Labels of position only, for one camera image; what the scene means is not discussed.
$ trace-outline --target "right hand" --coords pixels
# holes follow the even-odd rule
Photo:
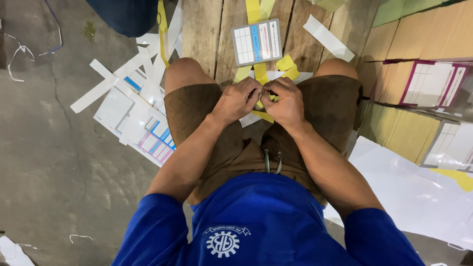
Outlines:
[[[269,91],[279,95],[277,102],[271,101]],[[260,101],[266,112],[288,132],[297,129],[306,121],[302,92],[287,77],[277,78],[266,83],[263,86]]]

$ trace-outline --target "left hand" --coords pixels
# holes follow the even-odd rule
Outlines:
[[[251,112],[262,89],[261,83],[250,77],[229,85],[211,114],[224,126],[228,126]]]

